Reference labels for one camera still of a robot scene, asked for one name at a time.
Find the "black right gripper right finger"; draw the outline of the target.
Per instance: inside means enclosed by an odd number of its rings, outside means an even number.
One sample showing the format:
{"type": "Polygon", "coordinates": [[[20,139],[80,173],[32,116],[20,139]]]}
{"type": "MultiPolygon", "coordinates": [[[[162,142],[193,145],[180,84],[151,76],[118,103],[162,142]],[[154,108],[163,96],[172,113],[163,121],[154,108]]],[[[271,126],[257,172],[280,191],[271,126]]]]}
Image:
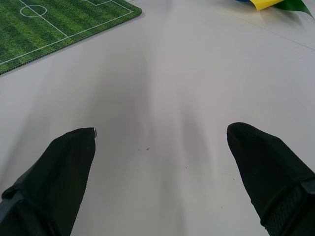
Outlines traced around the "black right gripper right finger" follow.
{"type": "Polygon", "coordinates": [[[315,172],[281,139],[249,124],[230,124],[227,142],[269,236],[315,236],[315,172]]]}

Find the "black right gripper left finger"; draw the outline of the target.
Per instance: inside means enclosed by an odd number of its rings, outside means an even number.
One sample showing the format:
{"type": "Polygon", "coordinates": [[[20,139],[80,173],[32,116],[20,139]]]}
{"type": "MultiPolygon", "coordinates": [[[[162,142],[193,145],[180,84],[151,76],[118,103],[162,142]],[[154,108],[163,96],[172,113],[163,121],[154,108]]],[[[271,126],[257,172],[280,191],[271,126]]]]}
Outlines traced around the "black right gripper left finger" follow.
{"type": "Polygon", "coordinates": [[[95,156],[96,129],[54,139],[41,157],[6,189],[0,236],[70,236],[95,156]]]}

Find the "green soccer field mat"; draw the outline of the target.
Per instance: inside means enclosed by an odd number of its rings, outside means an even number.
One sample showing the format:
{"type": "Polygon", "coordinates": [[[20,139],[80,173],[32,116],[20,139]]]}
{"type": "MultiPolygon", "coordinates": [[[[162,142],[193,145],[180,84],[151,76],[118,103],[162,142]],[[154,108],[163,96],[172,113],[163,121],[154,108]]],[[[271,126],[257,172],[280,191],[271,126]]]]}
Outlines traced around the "green soccer field mat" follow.
{"type": "Polygon", "coordinates": [[[126,0],[0,0],[0,75],[141,14],[126,0]]]}

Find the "green yellow blue flag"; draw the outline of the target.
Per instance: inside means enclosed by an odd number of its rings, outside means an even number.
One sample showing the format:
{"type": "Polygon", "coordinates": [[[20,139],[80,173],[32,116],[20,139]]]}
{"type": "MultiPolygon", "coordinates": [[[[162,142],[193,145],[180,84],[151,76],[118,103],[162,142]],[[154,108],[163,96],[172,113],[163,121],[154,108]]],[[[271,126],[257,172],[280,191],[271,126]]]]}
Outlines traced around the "green yellow blue flag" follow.
{"type": "Polygon", "coordinates": [[[252,4],[257,11],[261,11],[268,7],[274,7],[285,11],[304,12],[314,19],[314,16],[307,8],[307,6],[304,4],[303,0],[236,0],[236,1],[252,4]]]}

